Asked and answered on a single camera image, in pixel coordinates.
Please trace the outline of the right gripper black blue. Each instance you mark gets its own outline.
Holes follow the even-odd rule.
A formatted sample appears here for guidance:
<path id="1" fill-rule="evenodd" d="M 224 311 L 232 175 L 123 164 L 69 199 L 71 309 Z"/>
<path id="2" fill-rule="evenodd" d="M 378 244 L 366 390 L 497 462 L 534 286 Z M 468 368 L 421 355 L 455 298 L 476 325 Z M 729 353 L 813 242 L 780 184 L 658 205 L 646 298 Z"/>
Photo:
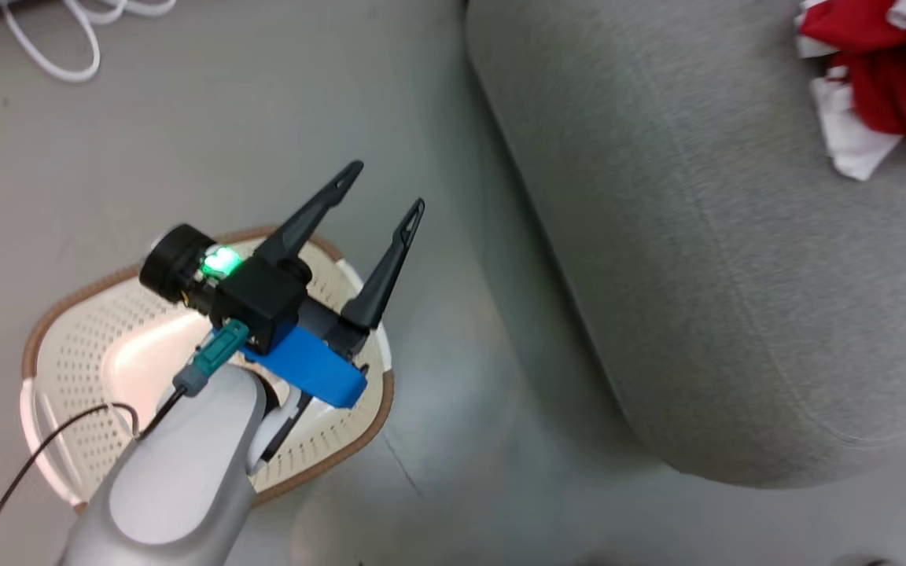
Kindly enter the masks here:
<path id="1" fill-rule="evenodd" d="M 300 251 L 363 168 L 359 159 L 344 166 L 247 257 L 187 223 L 155 241 L 140 268 L 141 284 L 162 300 L 201 313 L 212 327 L 173 376 L 176 397 L 201 393 L 216 370 L 241 352 L 331 407 L 350 409 L 359 401 L 367 383 L 362 370 L 313 331 L 311 316 L 325 307 L 308 295 L 311 271 Z M 380 325 L 424 212 L 425 201 L 418 198 L 393 230 L 362 290 L 342 308 L 349 325 Z"/>

